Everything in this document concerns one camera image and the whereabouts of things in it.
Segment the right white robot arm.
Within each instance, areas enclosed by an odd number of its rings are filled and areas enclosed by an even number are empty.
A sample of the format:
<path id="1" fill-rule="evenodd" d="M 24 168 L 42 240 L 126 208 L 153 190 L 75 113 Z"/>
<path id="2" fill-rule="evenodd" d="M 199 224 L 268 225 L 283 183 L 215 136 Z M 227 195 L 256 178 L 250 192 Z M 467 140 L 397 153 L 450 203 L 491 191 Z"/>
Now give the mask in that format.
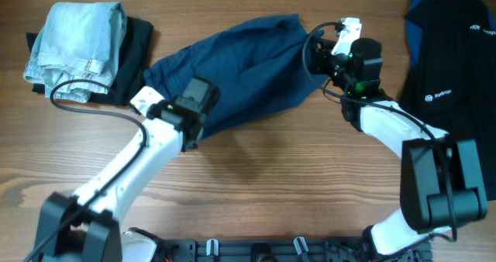
<path id="1" fill-rule="evenodd" d="M 334 27 L 336 41 L 318 37 L 315 30 L 304 41 L 307 77 L 327 76 L 341 92 L 317 87 L 339 99 L 343 118 L 401 160 L 399 209 L 339 248 L 361 261 L 387 261 L 413 255 L 435 238 L 456 242 L 460 227 L 487 215 L 475 142 L 402 109 L 380 87 L 380 43 L 361 37 L 359 26 L 336 22 Z"/>

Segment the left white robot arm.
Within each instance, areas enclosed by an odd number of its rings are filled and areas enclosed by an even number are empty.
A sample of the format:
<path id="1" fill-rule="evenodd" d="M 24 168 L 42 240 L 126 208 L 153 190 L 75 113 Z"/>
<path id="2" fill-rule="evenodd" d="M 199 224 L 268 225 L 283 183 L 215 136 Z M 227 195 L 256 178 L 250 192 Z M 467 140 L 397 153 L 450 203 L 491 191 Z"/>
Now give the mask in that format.
<path id="1" fill-rule="evenodd" d="M 54 192 L 42 205 L 35 246 L 27 261 L 161 261 L 165 249 L 143 231 L 122 232 L 132 203 L 155 174 L 179 153 L 197 146 L 208 114 L 221 96 L 194 77 L 168 101 L 143 87 L 127 104 L 143 115 L 138 133 L 94 178 L 70 196 Z"/>

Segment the dark blue shorts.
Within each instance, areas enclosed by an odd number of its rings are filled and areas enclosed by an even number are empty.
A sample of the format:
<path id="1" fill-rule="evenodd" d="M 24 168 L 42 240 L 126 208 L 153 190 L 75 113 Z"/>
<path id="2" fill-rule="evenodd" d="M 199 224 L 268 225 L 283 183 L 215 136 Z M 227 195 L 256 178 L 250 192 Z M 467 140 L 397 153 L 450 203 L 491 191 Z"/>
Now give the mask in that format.
<path id="1" fill-rule="evenodd" d="M 166 99 L 182 95 L 194 76 L 214 83 L 221 96 L 205 121 L 209 137 L 297 107 L 324 83 L 325 75 L 305 73 L 307 36 L 297 14 L 251 19 L 157 61 L 143 76 Z"/>

